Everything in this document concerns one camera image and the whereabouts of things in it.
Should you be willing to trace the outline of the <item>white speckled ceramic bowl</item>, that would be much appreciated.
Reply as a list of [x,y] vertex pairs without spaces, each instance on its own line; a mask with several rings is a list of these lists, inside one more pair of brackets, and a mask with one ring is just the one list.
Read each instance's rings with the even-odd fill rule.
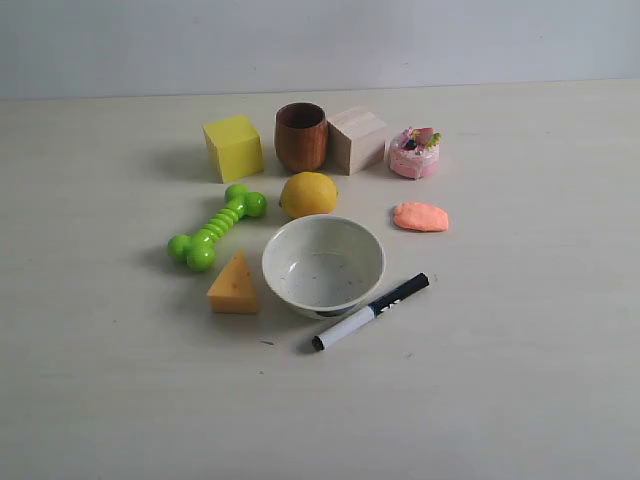
[[362,224],[318,214],[281,227],[264,247],[261,267],[282,302],[322,320],[348,315],[365,302],[382,280],[386,253]]

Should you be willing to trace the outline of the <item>yellow lemon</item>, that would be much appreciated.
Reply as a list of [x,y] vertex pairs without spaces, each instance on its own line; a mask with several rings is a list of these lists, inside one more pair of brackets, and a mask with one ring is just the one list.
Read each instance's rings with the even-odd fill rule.
[[336,208],[337,198],[338,189],[330,177],[317,172],[301,172],[286,181],[279,205],[289,217],[297,219],[331,213]]

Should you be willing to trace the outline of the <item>orange putty blob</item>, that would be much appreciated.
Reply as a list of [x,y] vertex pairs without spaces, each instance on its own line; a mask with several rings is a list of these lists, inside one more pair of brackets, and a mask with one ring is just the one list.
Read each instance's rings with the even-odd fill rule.
[[406,230],[444,232],[449,228],[446,211],[421,202],[404,202],[397,205],[392,218],[397,227]]

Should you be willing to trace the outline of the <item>black white marker pen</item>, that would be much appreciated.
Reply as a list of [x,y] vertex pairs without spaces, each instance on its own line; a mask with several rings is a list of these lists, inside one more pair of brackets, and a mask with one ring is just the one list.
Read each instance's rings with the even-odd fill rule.
[[425,273],[415,275],[395,289],[390,290],[327,330],[314,336],[311,340],[311,346],[317,352],[326,350],[329,346],[355,332],[382,313],[429,285],[430,280]]

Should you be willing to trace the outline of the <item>yellow cheese wedge toy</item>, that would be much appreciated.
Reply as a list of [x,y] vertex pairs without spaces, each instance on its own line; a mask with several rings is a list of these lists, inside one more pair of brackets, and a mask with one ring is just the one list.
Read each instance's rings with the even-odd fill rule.
[[207,298],[216,313],[255,314],[259,301],[244,252],[238,250],[216,277]]

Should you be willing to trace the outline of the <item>light wooden block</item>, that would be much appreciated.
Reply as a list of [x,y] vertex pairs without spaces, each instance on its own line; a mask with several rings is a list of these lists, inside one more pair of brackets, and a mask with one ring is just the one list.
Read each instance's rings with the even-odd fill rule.
[[329,116],[328,127],[328,159],[343,174],[353,175],[384,160],[387,125],[366,107]]

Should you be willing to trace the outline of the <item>brown wooden cup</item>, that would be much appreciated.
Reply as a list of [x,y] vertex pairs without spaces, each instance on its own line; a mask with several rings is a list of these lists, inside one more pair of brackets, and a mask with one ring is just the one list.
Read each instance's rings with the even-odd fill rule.
[[328,123],[320,106],[295,102],[277,111],[274,147],[287,170],[294,173],[319,170],[325,163],[327,141]]

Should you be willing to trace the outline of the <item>green bone dog toy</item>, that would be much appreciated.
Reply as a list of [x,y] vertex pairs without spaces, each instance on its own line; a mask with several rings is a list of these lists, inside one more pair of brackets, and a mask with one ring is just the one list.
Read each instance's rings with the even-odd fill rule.
[[245,217],[261,218],[266,214],[267,200],[259,192],[242,184],[229,186],[224,193],[225,206],[218,210],[194,234],[180,234],[167,243],[167,253],[175,262],[191,271],[203,272],[215,261],[215,245]]

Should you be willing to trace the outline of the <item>yellow foam cube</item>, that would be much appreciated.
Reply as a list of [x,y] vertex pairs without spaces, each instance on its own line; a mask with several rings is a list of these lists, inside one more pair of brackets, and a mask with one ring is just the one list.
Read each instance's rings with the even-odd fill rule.
[[219,181],[229,183],[264,170],[261,138],[246,115],[203,125],[209,156]]

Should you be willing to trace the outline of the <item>pink toy cake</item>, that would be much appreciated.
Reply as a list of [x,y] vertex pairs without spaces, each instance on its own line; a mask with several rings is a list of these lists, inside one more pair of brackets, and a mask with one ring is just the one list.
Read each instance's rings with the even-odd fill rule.
[[402,177],[420,179],[430,175],[440,160],[441,133],[431,127],[408,127],[389,145],[388,166]]

